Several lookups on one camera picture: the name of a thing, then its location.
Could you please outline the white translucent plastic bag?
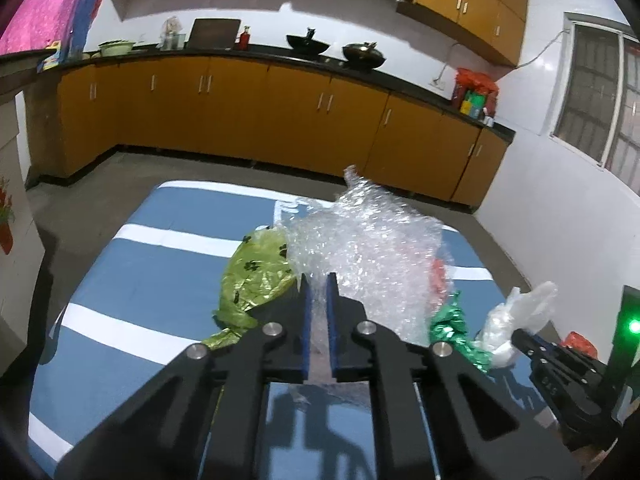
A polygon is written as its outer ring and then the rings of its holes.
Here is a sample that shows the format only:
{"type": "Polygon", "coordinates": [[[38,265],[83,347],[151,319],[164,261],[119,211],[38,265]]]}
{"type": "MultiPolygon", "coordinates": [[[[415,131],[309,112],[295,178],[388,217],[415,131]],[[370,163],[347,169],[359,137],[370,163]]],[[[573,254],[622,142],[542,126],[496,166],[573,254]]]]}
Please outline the white translucent plastic bag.
{"type": "Polygon", "coordinates": [[[532,334],[542,330],[552,318],[556,296],[558,286],[553,282],[544,282],[531,292],[513,287],[506,300],[489,311],[475,340],[477,348],[489,353],[491,370],[515,362],[518,352],[511,336],[516,330],[532,334]]]}

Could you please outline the clear bubble wrap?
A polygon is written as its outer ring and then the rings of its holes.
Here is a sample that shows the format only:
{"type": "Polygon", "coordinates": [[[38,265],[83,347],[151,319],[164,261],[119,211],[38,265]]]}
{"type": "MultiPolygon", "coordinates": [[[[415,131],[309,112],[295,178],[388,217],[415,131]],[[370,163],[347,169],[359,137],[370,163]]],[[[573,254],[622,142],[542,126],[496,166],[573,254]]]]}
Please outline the clear bubble wrap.
{"type": "Polygon", "coordinates": [[[288,262],[306,275],[319,302],[333,273],[340,293],[361,302],[367,318],[426,346],[431,318],[441,307],[432,304],[435,258],[446,264],[452,292],[445,226],[360,176],[355,166],[344,170],[344,178],[347,188],[334,202],[311,200],[306,214],[282,219],[288,262]]]}

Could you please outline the red lined trash basket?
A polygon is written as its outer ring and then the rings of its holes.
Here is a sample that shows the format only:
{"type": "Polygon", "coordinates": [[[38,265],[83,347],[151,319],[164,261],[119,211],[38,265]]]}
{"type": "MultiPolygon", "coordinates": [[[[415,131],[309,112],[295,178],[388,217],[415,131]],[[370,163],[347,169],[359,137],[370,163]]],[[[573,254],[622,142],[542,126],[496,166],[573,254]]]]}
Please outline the red lined trash basket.
{"type": "Polygon", "coordinates": [[[575,356],[588,356],[589,359],[593,360],[599,359],[596,346],[580,333],[569,332],[562,340],[562,346],[575,356]]]}

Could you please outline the orange lower kitchen cabinets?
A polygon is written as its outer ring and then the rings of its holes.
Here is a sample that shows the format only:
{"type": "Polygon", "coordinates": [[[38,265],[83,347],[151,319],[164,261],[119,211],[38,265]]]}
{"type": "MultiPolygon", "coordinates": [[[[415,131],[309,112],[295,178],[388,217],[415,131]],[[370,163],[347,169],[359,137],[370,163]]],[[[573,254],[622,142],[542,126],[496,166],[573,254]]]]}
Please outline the orange lower kitchen cabinets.
{"type": "Polygon", "coordinates": [[[119,148],[372,181],[475,209],[514,140],[430,92],[276,49],[92,58],[26,90],[35,174],[70,180],[119,148]]]}

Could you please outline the dark green foil wrapper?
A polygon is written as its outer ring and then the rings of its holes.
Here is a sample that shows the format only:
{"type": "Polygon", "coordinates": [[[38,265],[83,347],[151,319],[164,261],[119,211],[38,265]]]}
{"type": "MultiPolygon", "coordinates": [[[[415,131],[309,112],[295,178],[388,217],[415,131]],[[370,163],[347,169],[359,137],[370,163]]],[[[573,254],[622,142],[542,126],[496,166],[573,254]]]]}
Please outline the dark green foil wrapper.
{"type": "Polygon", "coordinates": [[[432,316],[428,339],[431,344],[446,342],[467,358],[478,370],[488,373],[491,354],[469,336],[465,314],[459,304],[460,292],[451,294],[448,300],[432,316]]]}

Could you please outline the blue white striped tablecloth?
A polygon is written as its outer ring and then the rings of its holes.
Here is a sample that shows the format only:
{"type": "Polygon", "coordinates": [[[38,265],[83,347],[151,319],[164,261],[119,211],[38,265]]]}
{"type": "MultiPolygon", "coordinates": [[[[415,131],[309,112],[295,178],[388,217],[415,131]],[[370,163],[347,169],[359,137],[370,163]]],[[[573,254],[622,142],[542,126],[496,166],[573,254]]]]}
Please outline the blue white striped tablecloth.
{"type": "MultiPolygon", "coordinates": [[[[28,452],[46,474],[192,342],[218,332],[227,264],[254,229],[318,200],[221,182],[167,181],[102,250],[58,318],[29,401],[28,452]]],[[[270,387],[259,477],[372,479],[364,385],[270,387]]]]}

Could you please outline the lime green paw-print bag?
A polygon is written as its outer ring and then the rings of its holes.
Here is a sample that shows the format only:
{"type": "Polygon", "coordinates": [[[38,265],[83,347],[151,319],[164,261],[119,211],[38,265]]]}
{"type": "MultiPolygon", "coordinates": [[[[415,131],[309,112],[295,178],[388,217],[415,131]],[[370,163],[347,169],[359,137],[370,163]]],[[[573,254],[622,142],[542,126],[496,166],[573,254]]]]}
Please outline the lime green paw-print bag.
{"type": "Polygon", "coordinates": [[[218,309],[213,312],[220,331],[203,344],[210,350],[236,344],[257,326],[250,312],[283,295],[295,282],[284,229],[267,226],[245,235],[222,274],[218,309]]]}

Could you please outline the barred window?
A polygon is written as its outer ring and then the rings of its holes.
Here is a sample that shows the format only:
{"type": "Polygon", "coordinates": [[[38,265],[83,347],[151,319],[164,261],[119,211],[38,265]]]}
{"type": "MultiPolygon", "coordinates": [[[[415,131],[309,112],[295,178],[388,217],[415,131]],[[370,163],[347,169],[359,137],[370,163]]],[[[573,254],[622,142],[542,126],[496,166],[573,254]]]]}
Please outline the barred window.
{"type": "Polygon", "coordinates": [[[553,135],[639,191],[639,40],[570,25],[570,64],[553,135]]]}

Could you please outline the red bag condiment rack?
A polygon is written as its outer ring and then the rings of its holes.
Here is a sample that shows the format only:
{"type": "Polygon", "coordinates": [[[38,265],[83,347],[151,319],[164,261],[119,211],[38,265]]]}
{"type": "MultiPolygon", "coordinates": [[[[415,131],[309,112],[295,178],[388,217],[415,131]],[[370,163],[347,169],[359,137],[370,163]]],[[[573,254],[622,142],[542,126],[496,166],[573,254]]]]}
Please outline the red bag condiment rack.
{"type": "Polygon", "coordinates": [[[453,108],[476,120],[495,116],[499,87],[488,75],[459,68],[454,81],[453,108]]]}

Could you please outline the clear jar on counter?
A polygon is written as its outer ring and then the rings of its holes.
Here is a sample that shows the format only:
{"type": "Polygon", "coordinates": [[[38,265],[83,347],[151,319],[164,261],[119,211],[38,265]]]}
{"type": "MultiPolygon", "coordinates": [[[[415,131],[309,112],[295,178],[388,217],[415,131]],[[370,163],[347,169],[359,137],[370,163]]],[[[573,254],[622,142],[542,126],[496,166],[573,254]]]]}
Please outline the clear jar on counter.
{"type": "Polygon", "coordinates": [[[171,16],[160,31],[160,50],[181,50],[186,42],[186,35],[182,32],[182,25],[176,16],[171,16]]]}

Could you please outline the red bottle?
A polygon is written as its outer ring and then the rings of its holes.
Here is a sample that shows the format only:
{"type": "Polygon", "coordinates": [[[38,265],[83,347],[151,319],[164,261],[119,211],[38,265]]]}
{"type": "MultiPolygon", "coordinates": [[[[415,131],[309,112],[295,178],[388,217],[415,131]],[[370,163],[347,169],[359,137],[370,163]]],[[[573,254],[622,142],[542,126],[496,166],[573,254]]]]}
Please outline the red bottle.
{"type": "Polygon", "coordinates": [[[239,36],[238,44],[236,47],[240,51],[246,51],[248,49],[248,45],[250,44],[250,28],[248,26],[243,27],[243,31],[239,36]]]}

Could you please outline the dark cutting board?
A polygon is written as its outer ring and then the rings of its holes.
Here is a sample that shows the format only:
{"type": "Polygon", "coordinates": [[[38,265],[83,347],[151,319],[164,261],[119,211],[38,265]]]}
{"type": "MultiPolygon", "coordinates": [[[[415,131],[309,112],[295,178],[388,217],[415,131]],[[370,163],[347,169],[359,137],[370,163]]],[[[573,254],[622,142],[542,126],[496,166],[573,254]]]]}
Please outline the dark cutting board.
{"type": "Polygon", "coordinates": [[[192,51],[230,50],[235,45],[240,25],[237,18],[197,18],[186,48],[192,51]]]}

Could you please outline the black wok with ladle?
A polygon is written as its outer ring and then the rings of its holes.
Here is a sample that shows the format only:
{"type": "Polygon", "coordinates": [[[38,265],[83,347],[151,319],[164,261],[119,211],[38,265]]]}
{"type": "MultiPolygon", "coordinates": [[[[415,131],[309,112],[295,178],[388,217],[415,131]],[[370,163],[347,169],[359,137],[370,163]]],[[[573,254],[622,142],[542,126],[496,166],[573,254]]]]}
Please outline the black wok with ladle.
{"type": "Polygon", "coordinates": [[[315,33],[314,28],[308,27],[304,36],[288,35],[286,41],[293,52],[306,56],[318,56],[326,52],[330,45],[314,38],[315,33]]]}

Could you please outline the black wok with lid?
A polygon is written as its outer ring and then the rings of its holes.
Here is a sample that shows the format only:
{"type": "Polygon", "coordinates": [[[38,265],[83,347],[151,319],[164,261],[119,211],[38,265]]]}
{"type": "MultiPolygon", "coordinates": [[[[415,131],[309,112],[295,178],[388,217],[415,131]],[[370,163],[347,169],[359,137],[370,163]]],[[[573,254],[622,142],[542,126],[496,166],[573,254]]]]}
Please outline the black wok with lid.
{"type": "Polygon", "coordinates": [[[342,51],[347,65],[354,70],[376,70],[386,61],[375,42],[345,44],[342,51]]]}

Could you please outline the pink blue hanging cloth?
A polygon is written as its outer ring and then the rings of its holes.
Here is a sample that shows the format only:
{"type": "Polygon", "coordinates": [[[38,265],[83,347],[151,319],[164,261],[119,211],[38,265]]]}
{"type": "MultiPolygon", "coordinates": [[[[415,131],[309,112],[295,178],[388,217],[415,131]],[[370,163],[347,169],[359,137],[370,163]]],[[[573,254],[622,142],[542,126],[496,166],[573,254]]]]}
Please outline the pink blue hanging cloth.
{"type": "Polygon", "coordinates": [[[66,60],[84,50],[102,0],[23,0],[1,33],[1,53],[60,45],[66,60]]]}

